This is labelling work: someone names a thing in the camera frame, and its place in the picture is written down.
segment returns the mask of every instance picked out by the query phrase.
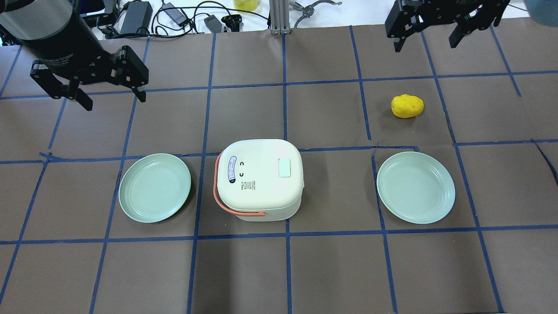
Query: power adapter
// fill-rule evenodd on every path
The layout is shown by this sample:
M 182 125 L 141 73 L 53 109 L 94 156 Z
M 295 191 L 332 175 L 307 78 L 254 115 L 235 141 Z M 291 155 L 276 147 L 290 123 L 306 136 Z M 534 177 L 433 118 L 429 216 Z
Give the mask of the power adapter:
M 151 4 L 147 1 L 128 2 L 128 10 L 120 34 L 139 33 L 146 34 L 149 20 L 153 13 Z
M 219 22 L 219 19 L 215 15 L 210 15 L 204 18 L 204 22 L 212 33 L 223 32 L 223 24 Z
M 173 6 L 172 3 L 167 2 L 161 7 L 161 9 L 166 9 L 163 12 L 165 12 L 180 27 L 184 27 L 184 25 L 190 23 L 188 16 L 184 16 L 180 10 L 174 7 L 175 6 Z

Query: blue tape grid line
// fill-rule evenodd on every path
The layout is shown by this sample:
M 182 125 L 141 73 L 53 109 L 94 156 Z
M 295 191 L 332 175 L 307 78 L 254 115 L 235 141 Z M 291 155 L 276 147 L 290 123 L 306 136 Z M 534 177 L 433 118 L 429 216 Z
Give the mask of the blue tape grid line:
M 364 114 L 364 124 L 366 126 L 366 136 L 368 140 L 372 140 L 372 136 L 370 135 L 370 125 L 368 124 L 368 110 L 366 109 L 366 98 L 364 96 L 364 86 L 362 84 L 362 72 L 360 71 L 360 60 L 358 59 L 358 50 L 357 50 L 357 42 L 354 39 L 354 32 L 353 26 L 349 26 L 350 38 L 353 42 L 353 51 L 354 51 L 354 58 L 357 62 L 357 73 L 358 73 L 358 84 L 360 86 L 360 101 L 362 101 L 362 111 Z
M 376 193 L 376 202 L 378 205 L 378 214 L 380 218 L 380 226 L 382 228 L 382 237 L 383 237 L 383 245 L 384 245 L 384 254 L 386 256 L 386 268 L 387 268 L 387 278 L 389 282 L 389 292 L 391 294 L 391 305 L 393 307 L 393 313 L 397 314 L 397 298 L 395 295 L 395 284 L 393 283 L 393 272 L 391 269 L 391 258 L 389 256 L 389 244 L 387 241 L 387 230 L 386 224 L 383 219 L 382 215 L 382 207 L 380 203 L 380 195 L 378 193 L 378 170 L 376 168 L 376 157 L 371 157 L 372 162 L 372 173 L 374 175 L 374 192 Z
M 288 112 L 287 112 L 287 41 L 285 34 L 281 34 L 283 51 L 283 139 L 288 139 Z M 287 313 L 292 314 L 292 289 L 291 289 L 291 220 L 285 221 L 285 257 L 287 269 Z
M 500 142 L 461 142 L 455 143 L 454 146 L 481 146 L 481 145 L 514 145 L 514 144 L 532 144 L 532 143 L 558 143 L 558 139 L 547 139 L 547 140 L 522 140 L 522 141 L 500 141 Z M 400 146 L 345 146 L 345 147 L 325 147 L 325 148 L 301 148 L 299 152 L 308 153 L 313 151 L 351 151 L 351 150 L 371 150 L 371 149 L 412 149 L 418 151 L 418 146 L 411 145 L 400 145 Z M 125 156 L 125 157 L 106 157 L 106 158 L 62 158 L 58 156 L 53 156 L 50 154 L 39 153 L 40 156 L 46 158 L 49 157 L 49 163 L 94 163 L 103 161 L 120 161 L 124 160 L 137 160 L 144 158 L 146 155 L 135 155 L 135 156 Z M 174 154 L 178 158 L 188 158 L 188 157 L 207 157 L 207 156 L 217 156 L 219 153 L 192 153 L 192 154 Z M 6 160 L 0 161 L 0 165 L 5 164 L 40 164 L 44 160 Z
M 150 39 L 147 38 L 146 43 L 145 43 L 145 50 L 143 52 L 143 58 L 142 61 L 145 63 L 146 59 L 147 59 L 147 51 L 149 49 L 149 43 L 150 43 Z M 128 142 L 129 142 L 129 138 L 130 138 L 130 133 L 132 131 L 132 123 L 134 120 L 134 114 L 136 113 L 136 105 L 137 105 L 137 97 L 134 97 L 134 101 L 132 103 L 132 110 L 130 112 L 130 119 L 128 121 L 128 129 L 126 130 L 126 139 L 124 140 L 124 145 L 122 147 L 122 157 L 120 160 L 120 168 L 118 170 L 118 175 L 116 178 L 116 184 L 114 185 L 114 193 L 113 193 L 113 197 L 112 197 L 112 203 L 110 205 L 110 211 L 109 211 L 109 216 L 107 219 L 107 228 L 105 230 L 105 235 L 104 235 L 104 239 L 105 241 L 103 242 L 103 248 L 101 250 L 101 256 L 99 259 L 99 267 L 97 269 L 97 277 L 95 278 L 95 286 L 93 288 L 93 294 L 91 296 L 91 304 L 89 306 L 89 314 L 93 314 L 93 311 L 95 309 L 95 302 L 97 300 L 97 292 L 99 290 L 99 282 L 100 282 L 100 278 L 101 278 L 101 274 L 103 271 L 103 264 L 104 264 L 104 257 L 105 254 L 107 252 L 107 243 L 108 243 L 108 237 L 110 234 L 110 227 L 112 225 L 112 217 L 114 214 L 114 208 L 116 206 L 116 199 L 118 197 L 118 187 L 120 186 L 120 181 L 122 179 L 122 171 L 124 169 L 124 157 L 126 156 L 126 151 L 128 149 Z
M 2 299 L 4 299 L 4 293 L 6 292 L 6 287 L 8 286 L 9 277 L 12 274 L 13 265 L 16 262 L 17 252 L 20 249 L 21 241 L 23 240 L 23 234 L 25 234 L 25 228 L 27 227 L 27 223 L 29 222 L 29 217 L 31 216 L 31 210 L 33 209 L 33 204 L 35 203 L 35 198 L 37 197 L 37 192 L 39 191 L 39 186 L 41 185 L 42 179 L 45 175 L 46 166 L 49 164 L 49 159 L 47 158 L 42 164 L 41 174 L 39 175 L 39 179 L 37 180 L 37 184 L 35 185 L 35 190 L 33 191 L 33 196 L 29 201 L 29 206 L 27 208 L 27 212 L 25 213 L 25 219 L 23 221 L 23 225 L 21 226 L 20 236 L 18 238 L 18 242 L 16 243 L 16 248 L 13 251 L 12 259 L 10 260 L 8 271 L 6 272 L 6 278 L 2 284 L 2 290 L 0 291 L 0 304 L 2 303 Z
M 211 84 L 213 82 L 213 65 L 215 62 L 215 41 L 217 35 L 213 33 L 213 43 L 211 45 L 211 62 L 209 64 L 209 81 L 208 81 L 208 99 L 205 109 L 205 129 L 204 129 L 204 143 L 203 143 L 203 156 L 201 157 L 200 181 L 198 187 L 198 203 L 196 204 L 196 222 L 194 225 L 194 239 L 192 244 L 192 258 L 190 262 L 190 280 L 188 283 L 188 295 L 186 301 L 186 313 L 192 313 L 192 296 L 194 292 L 194 274 L 196 269 L 196 253 L 198 252 L 198 234 L 200 228 L 200 211 L 201 211 L 201 194 L 203 191 L 204 173 L 205 173 L 205 154 L 207 152 L 208 143 L 208 130 L 209 130 L 209 113 L 211 106 Z
M 558 229 L 558 225 L 521 225 L 521 226 L 487 226 L 480 227 L 482 231 L 517 231 L 517 230 L 552 230 Z M 430 228 L 430 229 L 392 229 L 392 230 L 345 230 L 345 231 L 299 231 L 289 232 L 289 237 L 305 236 L 354 236 L 354 235 L 395 235 L 395 234 L 433 234 L 452 232 L 476 232 L 476 227 L 456 228 Z M 205 235 L 198 236 L 198 241 L 227 240 L 227 239 L 257 239 L 286 237 L 286 232 L 265 234 L 230 234 L 230 235 Z M 122 242 L 160 242 L 160 241 L 193 241 L 194 236 L 161 236 L 161 237 L 117 237 L 117 238 L 93 238 L 93 239 L 45 239 L 45 240 L 11 240 L 0 241 L 0 245 L 17 244 L 54 244 L 54 243 L 122 243 Z
M 509 68 L 508 60 L 506 59 L 506 55 L 504 55 L 504 51 L 502 50 L 502 47 L 500 46 L 500 41 L 498 40 L 498 37 L 496 36 L 496 32 L 494 32 L 494 27 L 492 27 L 492 25 L 490 25 L 490 32 L 492 33 L 492 37 L 494 37 L 494 41 L 496 42 L 496 46 L 498 47 L 498 51 L 500 51 L 500 56 L 502 56 L 502 61 L 504 61 L 504 65 L 506 66 L 506 69 L 508 70 L 508 75 L 509 75 L 509 78 L 512 80 L 513 87 L 516 89 L 517 95 L 519 97 L 521 97 L 521 92 L 519 91 L 519 87 L 517 87 L 516 79 L 513 77 L 512 70 Z
M 422 42 L 424 44 L 424 48 L 426 50 L 426 55 L 428 57 L 428 61 L 430 63 L 430 68 L 432 69 L 432 74 L 434 75 L 434 81 L 436 83 L 438 94 L 440 96 L 440 101 L 441 101 L 441 104 L 442 104 L 442 108 L 444 109 L 444 113 L 446 115 L 446 122 L 448 123 L 448 130 L 450 132 L 451 139 L 454 143 L 454 148 L 455 148 L 455 153 L 457 155 L 459 168 L 461 169 L 461 174 L 463 176 L 463 181 L 465 183 L 465 189 L 467 191 L 467 196 L 469 198 L 469 203 L 471 205 L 471 211 L 472 211 L 472 214 L 473 214 L 473 218 L 475 220 L 475 226 L 476 226 L 476 229 L 477 229 L 477 234 L 479 236 L 480 247 L 482 248 L 482 251 L 483 251 L 484 261 L 485 261 L 486 266 L 487 266 L 488 276 L 490 278 L 490 283 L 492 284 L 492 290 L 493 290 L 493 293 L 494 293 L 494 298 L 496 299 L 496 304 L 498 305 L 498 312 L 504 312 L 504 309 L 503 309 L 503 306 L 502 306 L 502 301 L 500 299 L 500 294 L 498 292 L 498 286 L 496 285 L 496 280 L 494 279 L 494 273 L 492 272 L 492 266 L 490 264 L 490 259 L 488 257 L 487 247 L 486 247 L 486 244 L 484 242 L 484 236 L 483 236 L 483 233 L 482 233 L 482 229 L 480 228 L 479 218 L 477 216 L 477 210 L 475 209 L 475 204 L 473 202 L 473 196 L 471 194 L 471 190 L 469 188 L 469 182 L 467 180 L 467 175 L 465 173 L 465 168 L 463 166 L 463 160 L 461 159 L 461 153 L 459 152 L 459 147 L 457 145 L 455 145 L 455 143 L 456 143 L 455 135 L 454 135 L 454 132 L 453 132 L 453 128 L 451 127 L 451 121 L 450 121 L 450 116 L 449 116 L 449 113 L 448 113 L 448 108 L 446 107 L 446 103 L 444 101 L 444 95 L 442 94 L 442 90 L 440 88 L 440 82 L 439 82 L 438 77 L 436 75 L 436 69 L 434 67 L 434 63 L 432 62 L 432 56 L 430 55 L 430 50 L 428 48 L 428 43 L 426 42 L 426 37 L 424 36 L 424 33 L 422 33 L 422 32 L 421 32 L 421 36 L 422 36 Z
M 8 71 L 8 75 L 6 76 L 6 80 L 4 80 L 4 84 L 2 84 L 2 89 L 0 90 L 0 99 L 2 99 L 2 94 L 6 90 L 6 86 L 8 85 L 9 77 L 12 76 L 13 68 L 16 67 L 17 59 L 20 57 L 20 53 L 21 53 L 22 48 L 23 48 L 23 46 L 20 46 L 20 48 L 17 50 L 16 57 L 13 59 L 12 66 L 10 67 L 10 69 Z
M 449 74 L 449 75 L 438 75 L 440 78 L 473 78 L 473 77 L 501 77 L 509 75 L 538 75 L 538 74 L 558 74 L 558 70 L 550 71 L 530 71 L 530 72 L 510 72 L 510 73 L 479 73 L 479 74 Z M 386 78 L 363 78 L 363 82 L 375 82 L 375 81 L 385 81 L 385 80 L 414 80 L 414 79 L 433 79 L 433 75 L 423 75 L 414 77 L 386 77 Z M 248 88 L 248 87 L 269 87 L 269 86 L 281 86 L 281 85 L 313 85 L 313 84 L 337 84 L 337 83 L 356 83 L 359 79 L 341 79 L 341 80 L 316 80 L 308 82 L 278 82 L 278 83 L 266 83 L 266 84 L 244 84 L 244 85 L 220 85 L 212 86 L 212 89 L 226 89 L 226 88 Z M 157 92 L 173 92 L 173 91 L 198 91 L 207 90 L 207 86 L 201 87 L 176 87 L 176 88 L 157 88 L 157 89 L 146 89 L 147 93 L 157 93 Z M 113 91 L 113 92 L 93 92 L 88 93 L 89 95 L 111 95 L 111 94 L 131 94 L 132 91 Z M 0 97 L 0 100 L 13 100 L 13 99 L 35 99 L 35 98 L 49 98 L 48 95 L 30 95 L 30 96 L 9 96 Z
M 282 51 L 283 51 L 283 139 L 288 140 L 288 124 L 287 124 L 287 43 L 285 34 L 281 34 Z
M 285 221 L 285 244 L 287 262 L 287 313 L 292 314 L 292 279 L 291 279 L 291 220 Z
M 58 132 L 58 126 L 60 125 L 60 120 L 62 120 L 62 114 L 64 114 L 64 108 L 66 108 L 66 103 L 67 102 L 68 102 L 68 99 L 64 98 L 64 101 L 62 102 L 62 106 L 60 107 L 60 112 L 58 113 L 58 118 L 56 119 L 56 124 L 54 126 L 54 130 L 52 131 L 52 136 L 50 137 L 48 150 L 51 150 L 52 145 L 54 144 L 54 138 L 56 137 L 56 133 Z

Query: white rice cooker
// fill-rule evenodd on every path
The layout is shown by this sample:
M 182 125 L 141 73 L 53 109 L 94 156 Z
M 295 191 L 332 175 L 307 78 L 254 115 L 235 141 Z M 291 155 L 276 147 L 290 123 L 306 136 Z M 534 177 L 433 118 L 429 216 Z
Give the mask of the white rice cooker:
M 300 152 L 287 141 L 235 142 L 215 162 L 213 196 L 242 220 L 290 218 L 300 207 L 303 187 Z

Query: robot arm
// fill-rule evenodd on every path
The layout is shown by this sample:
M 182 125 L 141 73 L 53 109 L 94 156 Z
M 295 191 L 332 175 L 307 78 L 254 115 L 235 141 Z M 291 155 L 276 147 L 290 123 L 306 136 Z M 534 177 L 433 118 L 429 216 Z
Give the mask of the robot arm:
M 50 97 L 74 99 L 90 111 L 93 101 L 79 85 L 108 82 L 145 101 L 149 70 L 142 60 L 129 46 L 105 51 L 68 0 L 0 0 L 0 24 L 38 58 L 30 76 Z
M 463 37 L 475 30 L 500 24 L 509 0 L 396 0 L 386 19 L 386 35 L 395 39 L 400 52 L 407 37 L 432 25 L 457 23 L 449 37 L 457 47 Z

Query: label sticker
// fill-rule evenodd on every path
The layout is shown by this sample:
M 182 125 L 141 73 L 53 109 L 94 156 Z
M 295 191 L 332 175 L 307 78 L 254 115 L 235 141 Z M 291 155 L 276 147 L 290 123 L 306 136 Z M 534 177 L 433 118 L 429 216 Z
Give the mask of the label sticker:
M 237 163 L 237 157 L 232 156 L 229 160 L 229 182 L 236 182 L 236 177 L 234 176 L 234 165 Z
M 240 185 L 241 190 L 256 190 L 256 181 L 243 181 Z

